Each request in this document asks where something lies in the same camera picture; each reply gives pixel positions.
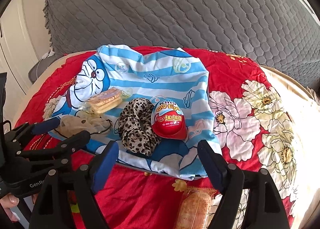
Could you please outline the person's left hand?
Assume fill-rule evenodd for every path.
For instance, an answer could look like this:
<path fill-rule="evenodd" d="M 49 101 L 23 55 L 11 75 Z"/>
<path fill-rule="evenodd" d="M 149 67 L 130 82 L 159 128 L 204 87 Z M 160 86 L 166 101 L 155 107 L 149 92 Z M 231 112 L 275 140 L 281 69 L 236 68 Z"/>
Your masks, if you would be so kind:
<path fill-rule="evenodd" d="M 16 207 L 18 203 L 19 199 L 11 193 L 1 198 L 1 206 L 4 208 L 4 211 L 12 222 L 18 222 L 20 220 L 18 216 L 11 211 L 11 209 Z"/>

